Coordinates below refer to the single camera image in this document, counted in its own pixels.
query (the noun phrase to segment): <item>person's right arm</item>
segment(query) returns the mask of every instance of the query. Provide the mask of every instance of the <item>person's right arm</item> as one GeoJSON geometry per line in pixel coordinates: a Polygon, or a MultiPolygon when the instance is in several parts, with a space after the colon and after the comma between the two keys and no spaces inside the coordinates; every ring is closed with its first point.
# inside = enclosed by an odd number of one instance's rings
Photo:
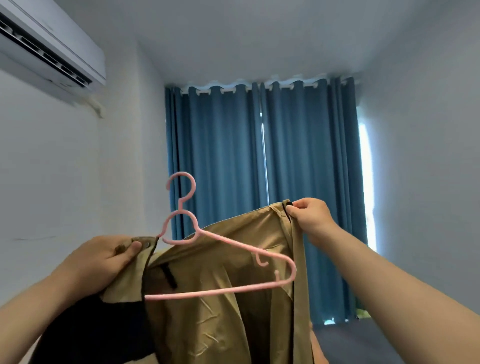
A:
{"type": "Polygon", "coordinates": [[[287,207],[334,262],[406,363],[480,363],[480,316],[416,279],[333,221],[325,202],[287,207]]]}

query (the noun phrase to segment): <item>forearm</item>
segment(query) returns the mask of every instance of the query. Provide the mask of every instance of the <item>forearm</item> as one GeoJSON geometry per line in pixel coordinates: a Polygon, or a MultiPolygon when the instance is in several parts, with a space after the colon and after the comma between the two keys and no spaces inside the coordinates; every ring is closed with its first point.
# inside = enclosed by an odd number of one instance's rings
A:
{"type": "Polygon", "coordinates": [[[67,306],[67,290],[49,276],[0,308],[0,364],[17,364],[67,306]]]}
{"type": "Polygon", "coordinates": [[[326,253],[407,363],[480,360],[480,316],[338,229],[326,253]]]}

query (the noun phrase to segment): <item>person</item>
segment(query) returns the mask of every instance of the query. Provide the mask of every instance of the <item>person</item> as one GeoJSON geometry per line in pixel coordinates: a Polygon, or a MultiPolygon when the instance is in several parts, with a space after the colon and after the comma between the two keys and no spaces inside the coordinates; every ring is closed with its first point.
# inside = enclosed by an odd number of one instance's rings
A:
{"type": "MultiPolygon", "coordinates": [[[[335,224],[321,200],[287,207],[310,241],[326,253],[406,363],[480,362],[480,316],[421,282],[335,224]]],[[[137,255],[125,236],[97,237],[51,275],[0,308],[0,364],[18,363],[64,309],[113,281],[137,255]]]]}

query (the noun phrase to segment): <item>floor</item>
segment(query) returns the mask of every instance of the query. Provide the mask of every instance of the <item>floor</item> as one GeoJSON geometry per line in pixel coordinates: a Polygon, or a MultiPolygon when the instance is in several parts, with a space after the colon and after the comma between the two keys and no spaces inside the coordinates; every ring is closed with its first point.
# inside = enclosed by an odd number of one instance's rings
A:
{"type": "Polygon", "coordinates": [[[403,364],[372,319],[314,329],[329,364],[403,364]]]}

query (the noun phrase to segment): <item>person's left hand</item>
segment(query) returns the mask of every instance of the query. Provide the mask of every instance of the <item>person's left hand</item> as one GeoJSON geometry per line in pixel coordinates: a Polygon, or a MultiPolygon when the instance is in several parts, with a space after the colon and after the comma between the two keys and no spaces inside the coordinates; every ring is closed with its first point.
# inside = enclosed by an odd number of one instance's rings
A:
{"type": "Polygon", "coordinates": [[[80,245],[52,272],[50,278],[67,290],[69,304],[100,292],[128,265],[142,249],[142,243],[133,242],[116,250],[129,239],[125,235],[97,236],[80,245]]]}

